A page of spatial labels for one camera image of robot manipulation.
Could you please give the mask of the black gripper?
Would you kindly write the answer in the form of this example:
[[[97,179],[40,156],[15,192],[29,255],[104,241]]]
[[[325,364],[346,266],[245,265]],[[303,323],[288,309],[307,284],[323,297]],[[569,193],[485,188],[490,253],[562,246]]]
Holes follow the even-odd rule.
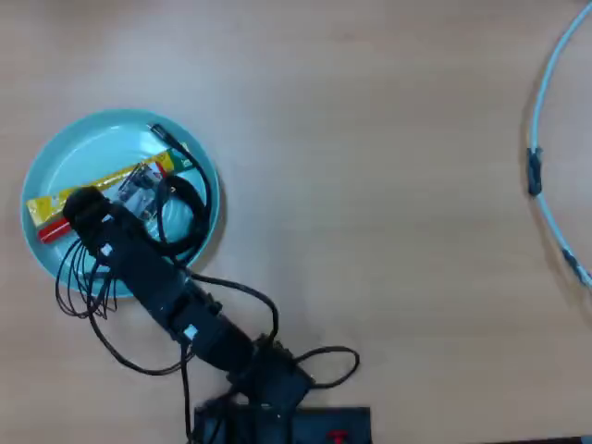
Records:
[[[66,200],[62,214],[82,241],[112,240],[119,228],[118,205],[96,187],[81,187]]]

